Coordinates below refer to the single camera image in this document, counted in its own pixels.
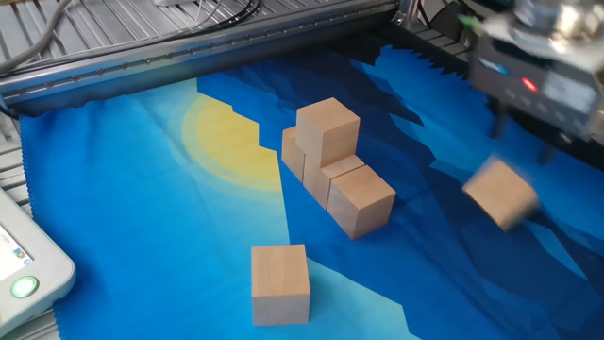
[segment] light blue area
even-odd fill
[[[560,241],[558,241],[558,238],[550,229],[544,228],[529,221],[525,221],[524,225],[526,225],[530,232],[535,235],[537,240],[539,240],[539,243],[541,243],[549,255],[553,256],[562,265],[568,268],[568,270],[586,279],[585,274],[583,274],[579,266],[575,263],[575,261],[573,261],[573,258],[566,252],[564,246],[560,243]]]
[[[512,308],[512,314],[528,314],[533,319],[533,323],[528,330],[527,338],[531,340],[556,340],[558,334],[551,326],[543,308],[534,303],[521,298],[513,293],[502,289],[488,280],[482,279],[482,287],[485,293],[492,299]]]
[[[309,275],[310,324],[258,328],[259,339],[420,340],[398,303],[313,260]]]

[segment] blue cloth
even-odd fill
[[[329,97],[397,191],[390,223],[354,242],[277,164],[295,110]],[[236,168],[244,154],[217,156],[239,150],[227,132],[199,134],[220,122],[276,153]],[[491,141],[492,122],[467,83],[390,47],[373,66],[317,49],[24,118],[35,219],[78,271],[60,336],[600,339],[604,174],[565,154],[537,166],[541,141],[514,123]],[[492,153],[543,203],[511,234],[461,192]],[[254,328],[250,247],[289,243],[307,247],[310,323]]]

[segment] green light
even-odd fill
[[[12,284],[10,292],[16,298],[27,298],[38,289],[38,279],[34,277],[20,278]]]

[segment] wooden block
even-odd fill
[[[394,189],[364,165],[331,181],[327,211],[354,240],[388,223],[395,196]]]
[[[318,167],[313,161],[308,160],[304,164],[304,187],[326,209],[331,181],[364,165],[365,163],[355,155],[322,168]]]
[[[310,281],[304,245],[252,247],[254,326],[309,322]]]
[[[287,165],[294,175],[302,181],[304,178],[304,152],[295,143],[296,127],[283,130],[283,142],[281,144],[281,160]]]
[[[495,159],[485,162],[462,189],[506,232],[539,205],[530,185]]]
[[[360,124],[356,114],[330,98],[298,110],[296,143],[321,168],[355,154]]]

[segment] stacked wooden blocks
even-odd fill
[[[304,245],[252,248],[254,326],[309,322],[310,281]]]
[[[506,232],[539,205],[530,185],[496,158],[485,162],[462,189]]]
[[[356,155],[361,119],[330,98],[299,109],[281,159],[352,239],[388,222],[396,192]]]

